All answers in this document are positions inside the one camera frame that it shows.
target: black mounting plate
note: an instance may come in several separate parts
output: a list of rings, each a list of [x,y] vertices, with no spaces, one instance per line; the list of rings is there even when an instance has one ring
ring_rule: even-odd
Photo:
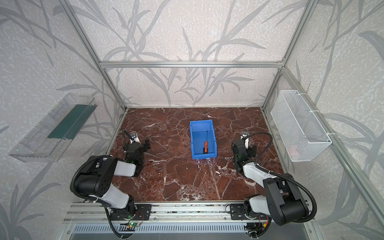
[[[232,220],[252,220],[245,215],[244,204],[230,204],[229,211],[231,212]],[[262,213],[256,213],[254,220],[267,220],[267,216]]]
[[[151,214],[151,208],[152,208],[152,205],[151,204],[136,204],[136,207],[137,207],[137,211],[139,211],[140,213],[138,214],[138,216],[136,216],[133,220],[134,221],[148,221],[149,220],[149,215]],[[122,221],[124,220],[119,212],[111,212],[110,214],[111,216],[111,221]]]

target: transparent bin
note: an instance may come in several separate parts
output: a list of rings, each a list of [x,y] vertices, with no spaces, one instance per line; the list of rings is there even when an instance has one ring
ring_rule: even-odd
[[[282,90],[271,115],[292,162],[310,161],[332,141],[296,90]]]
[[[93,100],[67,94],[9,155],[23,162],[57,162],[96,108]]]

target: leaf patterned wallpaper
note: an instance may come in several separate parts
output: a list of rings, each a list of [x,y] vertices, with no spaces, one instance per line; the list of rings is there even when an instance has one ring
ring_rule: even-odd
[[[102,61],[279,61],[307,0],[70,2]],[[127,106],[150,107],[260,106],[276,72],[108,69]]]
[[[54,239],[76,169],[98,155],[122,108],[106,87],[58,2],[0,1],[0,239]],[[67,94],[98,105],[56,163],[23,163],[9,151]]]
[[[384,197],[384,1],[318,4],[288,68]],[[284,79],[279,90],[290,89]],[[274,100],[267,107],[273,107]],[[384,230],[331,149],[292,163],[272,122],[283,162],[307,182],[325,239],[384,239]]]

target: gray floor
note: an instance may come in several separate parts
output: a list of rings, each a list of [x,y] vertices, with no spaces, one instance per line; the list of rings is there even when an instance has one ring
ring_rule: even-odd
[[[73,234],[70,240],[117,240],[114,234]],[[132,235],[129,240],[249,240],[245,233],[140,233]],[[260,240],[309,240],[303,223],[288,223],[278,226],[272,223]]]

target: screwdriver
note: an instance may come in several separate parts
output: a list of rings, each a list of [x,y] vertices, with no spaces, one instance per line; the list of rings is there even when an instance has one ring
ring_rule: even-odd
[[[203,149],[203,153],[208,153],[208,131],[207,131],[207,136],[205,137],[205,143],[204,143],[204,149]]]

